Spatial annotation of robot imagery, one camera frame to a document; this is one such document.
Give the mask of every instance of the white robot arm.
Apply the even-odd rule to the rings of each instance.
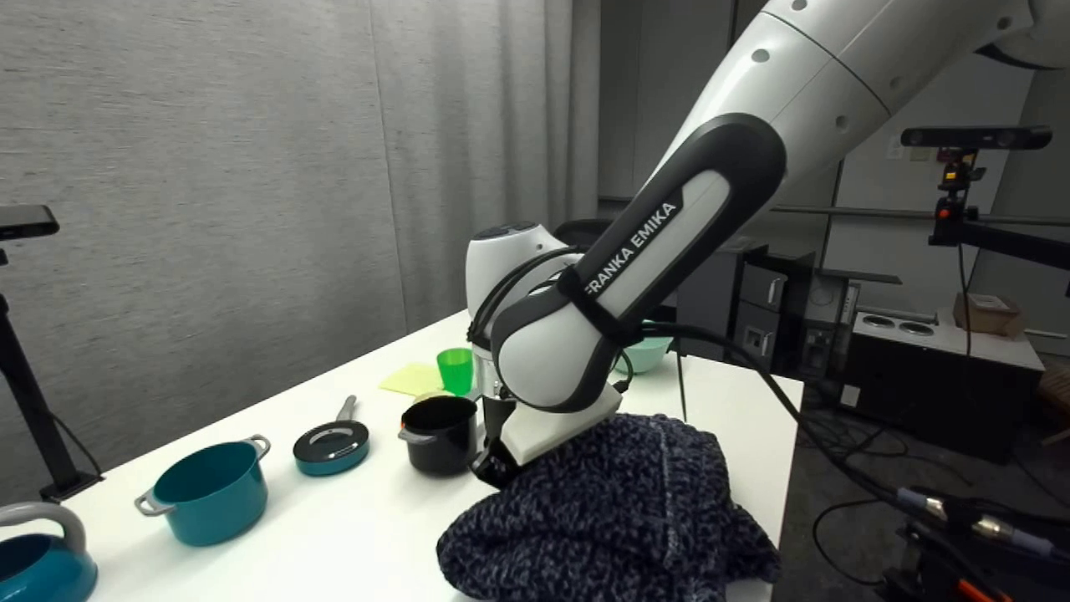
[[[606,388],[610,364],[642,313],[779,189],[868,137],[944,64],[983,47],[1013,64],[1065,64],[1065,8],[1065,0],[769,0],[612,229],[582,257],[557,264],[553,286],[523,287],[494,310],[481,348],[518,407],[474,472],[502,484],[610,418],[620,407],[620,395]],[[484,286],[470,292],[470,279],[484,257],[469,252],[469,306],[481,300]]]

